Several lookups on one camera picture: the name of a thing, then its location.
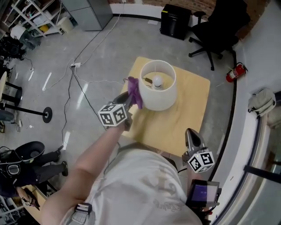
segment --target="white t-shirt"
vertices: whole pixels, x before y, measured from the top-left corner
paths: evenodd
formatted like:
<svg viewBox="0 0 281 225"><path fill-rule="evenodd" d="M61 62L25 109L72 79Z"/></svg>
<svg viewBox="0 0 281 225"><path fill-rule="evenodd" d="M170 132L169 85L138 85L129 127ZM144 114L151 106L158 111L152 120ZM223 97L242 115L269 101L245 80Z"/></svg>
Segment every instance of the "white t-shirt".
<svg viewBox="0 0 281 225"><path fill-rule="evenodd" d="M165 158L124 150L94 182L85 201L92 205L85 225L201 225L186 200L177 171ZM77 225L73 212L67 212L61 225Z"/></svg>
<svg viewBox="0 0 281 225"><path fill-rule="evenodd" d="M26 29L23 26L16 25L11 29L11 37L14 38L16 36L19 40L25 31Z"/></svg>

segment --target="purple cloth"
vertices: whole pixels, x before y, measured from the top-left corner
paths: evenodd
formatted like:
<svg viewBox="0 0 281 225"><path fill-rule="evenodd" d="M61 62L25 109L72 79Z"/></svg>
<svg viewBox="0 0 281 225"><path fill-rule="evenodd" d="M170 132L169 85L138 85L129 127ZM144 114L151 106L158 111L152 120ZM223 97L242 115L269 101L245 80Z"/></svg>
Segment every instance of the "purple cloth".
<svg viewBox="0 0 281 225"><path fill-rule="evenodd" d="M137 104L139 109L142 109L142 98L139 90L139 79L128 77L128 93L132 95L132 104Z"/></svg>

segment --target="lamp shade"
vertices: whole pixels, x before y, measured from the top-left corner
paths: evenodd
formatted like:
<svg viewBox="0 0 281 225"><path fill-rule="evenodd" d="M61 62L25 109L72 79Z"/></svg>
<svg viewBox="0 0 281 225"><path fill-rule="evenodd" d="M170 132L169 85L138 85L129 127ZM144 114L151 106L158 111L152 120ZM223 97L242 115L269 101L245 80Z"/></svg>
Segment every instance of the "lamp shade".
<svg viewBox="0 0 281 225"><path fill-rule="evenodd" d="M143 77L152 72L165 74L171 80L170 86L166 89L163 88L163 90L148 87L148 83L144 81ZM176 72L169 63L162 60L146 63L141 69L139 78L139 90L144 107L154 111L162 111L171 107L177 98L176 79Z"/></svg>

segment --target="brick wall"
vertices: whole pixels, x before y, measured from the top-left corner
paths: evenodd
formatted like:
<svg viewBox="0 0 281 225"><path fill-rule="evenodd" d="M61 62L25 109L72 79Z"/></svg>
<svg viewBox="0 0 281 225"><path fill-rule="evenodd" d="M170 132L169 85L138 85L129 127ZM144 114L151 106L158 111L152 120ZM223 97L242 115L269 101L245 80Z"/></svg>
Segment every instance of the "brick wall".
<svg viewBox="0 0 281 225"><path fill-rule="evenodd" d="M108 0L109 3L122 3L122 0ZM247 13L251 17L250 23L242 28L237 36L239 38L244 38L253 26L258 22L260 16L263 14L265 7L268 5L270 0L244 0L247 4ZM134 3L134 0L127 0L127 3ZM204 11L206 16L203 17L204 20L212 14L216 0L142 0L143 4L165 6L166 4L177 5L183 8L190 9L192 13L196 11Z"/></svg>

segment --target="red fire extinguisher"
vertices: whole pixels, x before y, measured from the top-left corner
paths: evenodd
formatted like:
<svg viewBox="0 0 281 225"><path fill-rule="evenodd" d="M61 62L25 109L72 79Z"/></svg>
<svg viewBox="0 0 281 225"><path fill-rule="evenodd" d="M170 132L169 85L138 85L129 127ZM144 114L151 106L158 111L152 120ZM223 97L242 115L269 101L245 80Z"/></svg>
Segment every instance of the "red fire extinguisher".
<svg viewBox="0 0 281 225"><path fill-rule="evenodd" d="M236 66L227 73L227 81L232 82L236 78L242 76L243 74L246 73L247 68L243 65L243 63L239 62L236 64Z"/></svg>

